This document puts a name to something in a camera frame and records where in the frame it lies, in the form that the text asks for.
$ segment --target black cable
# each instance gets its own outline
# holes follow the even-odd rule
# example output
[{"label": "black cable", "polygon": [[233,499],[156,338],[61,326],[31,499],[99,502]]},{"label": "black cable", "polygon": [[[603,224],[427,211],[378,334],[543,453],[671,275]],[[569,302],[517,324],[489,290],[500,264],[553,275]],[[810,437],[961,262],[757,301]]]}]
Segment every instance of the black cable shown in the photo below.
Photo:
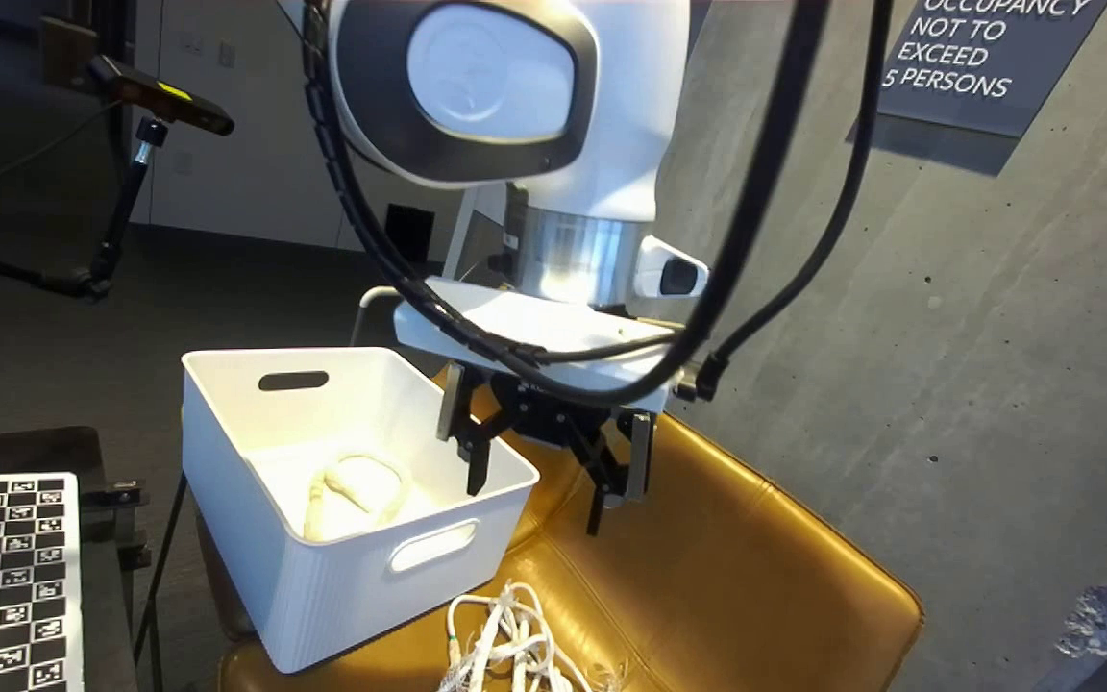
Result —
[{"label": "black cable", "polygon": [[710,399],[720,389],[724,370],[729,365],[729,352],[737,344],[747,344],[762,326],[769,326],[825,264],[825,258],[833,255],[861,180],[866,180],[866,165],[867,165],[867,147],[874,147],[874,123],[876,123],[876,98],[881,98],[881,73],[883,73],[883,50],[889,50],[889,28],[890,28],[890,0],[874,0],[874,15],[867,15],[867,50],[866,50],[866,82],[861,82],[861,103],[857,103],[857,132],[853,132],[853,153],[851,153],[851,170],[842,180],[842,190],[833,198],[833,211],[810,251],[810,258],[794,270],[794,275],[769,301],[762,302],[737,329],[729,329],[724,338],[724,344],[716,344],[694,376],[694,394]]},{"label": "black cable", "polygon": [[[336,116],[336,91],[332,91],[328,73],[321,73],[328,67],[321,64],[321,58],[328,58],[321,34],[307,34],[307,41],[304,41],[307,98],[311,98],[319,147],[321,147],[328,170],[336,176],[338,198],[348,215],[348,228],[359,229],[360,246],[384,264],[384,271],[394,280],[394,290],[420,314],[427,314],[434,326],[441,326],[451,338],[456,338],[462,344],[476,349],[489,361],[506,365],[526,385],[533,385],[556,399],[612,407],[612,404],[642,399],[655,389],[661,389],[708,343],[716,320],[724,314],[724,308],[737,283],[737,271],[748,258],[748,246],[762,229],[762,219],[769,211],[772,187],[781,180],[789,142],[792,142],[794,117],[802,107],[802,91],[807,91],[815,58],[817,58],[825,9],[830,9],[825,0],[798,0],[792,9],[776,84],[772,84],[769,110],[766,110],[766,123],[762,123],[762,133],[757,133],[757,147],[753,147],[753,157],[747,170],[747,184],[743,184],[725,242],[716,258],[716,271],[710,271],[687,326],[675,334],[675,343],[666,349],[666,358],[648,374],[642,374],[638,379],[619,385],[619,389],[574,389],[574,385],[560,385],[560,379],[537,374],[533,361],[516,352],[516,343],[503,343],[503,338],[480,329],[476,324],[469,324],[466,314],[456,314],[451,302],[441,302],[441,296],[434,289],[427,289],[405,264],[398,251],[382,233],[382,224],[371,219],[371,211],[364,203],[364,190],[353,176],[353,165],[347,160],[342,132],[338,132],[338,116]],[[307,28],[316,28],[316,21],[319,21],[319,29],[328,28],[319,9],[307,2]]]},{"label": "black cable", "polygon": [[111,110],[119,110],[119,107],[123,107],[123,103],[107,103],[107,107],[99,107],[96,116],[90,116],[90,117],[73,123],[69,132],[61,132],[56,137],[36,147],[31,153],[4,160],[4,165],[0,165],[0,180],[13,176],[13,174],[20,174],[20,170],[25,170],[25,165],[36,165],[36,160],[41,160],[41,157],[49,157],[52,151],[61,151],[65,142],[73,142],[75,133],[84,133],[91,123],[99,123],[102,116],[111,116]]}]

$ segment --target wall sign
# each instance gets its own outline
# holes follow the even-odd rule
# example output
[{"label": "wall sign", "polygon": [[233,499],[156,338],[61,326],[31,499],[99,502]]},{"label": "wall sign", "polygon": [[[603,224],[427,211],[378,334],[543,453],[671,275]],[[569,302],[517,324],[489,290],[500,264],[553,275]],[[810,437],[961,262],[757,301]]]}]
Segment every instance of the wall sign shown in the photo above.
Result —
[{"label": "wall sign", "polygon": [[881,116],[1024,137],[1107,0],[919,0]]}]

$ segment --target coiled white cable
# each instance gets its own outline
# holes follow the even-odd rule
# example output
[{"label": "coiled white cable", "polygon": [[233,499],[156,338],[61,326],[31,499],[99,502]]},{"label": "coiled white cable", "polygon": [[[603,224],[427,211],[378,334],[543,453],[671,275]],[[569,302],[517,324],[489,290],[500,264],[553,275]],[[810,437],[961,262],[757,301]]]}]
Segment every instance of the coiled white cable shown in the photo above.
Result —
[{"label": "coiled white cable", "polygon": [[[489,606],[474,648],[462,648],[456,606]],[[480,692],[489,671],[512,671],[512,692],[591,692],[583,671],[556,648],[543,599],[532,584],[506,579],[500,597],[456,597],[446,606],[446,652],[437,692]]]}]

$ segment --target white plastic basket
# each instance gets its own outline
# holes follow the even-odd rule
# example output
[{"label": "white plastic basket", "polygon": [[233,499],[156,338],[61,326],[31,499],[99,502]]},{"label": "white plastic basket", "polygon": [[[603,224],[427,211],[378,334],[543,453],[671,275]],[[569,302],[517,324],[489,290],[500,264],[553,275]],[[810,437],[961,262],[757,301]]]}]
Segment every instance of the white plastic basket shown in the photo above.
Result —
[{"label": "white plastic basket", "polygon": [[[392,349],[183,352],[182,465],[211,542],[282,671],[392,629],[500,569],[537,470],[506,440],[489,483],[434,437],[441,389]],[[311,542],[307,487],[342,453],[405,476],[398,510]]]}]

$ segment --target yellow seat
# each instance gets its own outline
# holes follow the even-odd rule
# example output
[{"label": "yellow seat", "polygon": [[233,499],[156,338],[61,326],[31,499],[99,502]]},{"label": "yellow seat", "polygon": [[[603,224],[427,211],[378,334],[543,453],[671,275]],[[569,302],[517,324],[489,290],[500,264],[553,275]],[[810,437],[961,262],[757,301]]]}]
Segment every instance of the yellow seat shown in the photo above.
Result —
[{"label": "yellow seat", "polygon": [[[588,476],[547,447],[516,447],[543,470],[543,483],[480,590],[533,584],[556,645],[597,689],[890,683],[919,634],[916,597],[683,424],[656,424],[655,493],[603,515],[597,538],[583,534]],[[432,692],[441,668],[441,612],[432,612],[295,676],[282,676],[259,640],[233,640],[218,689]]]}]

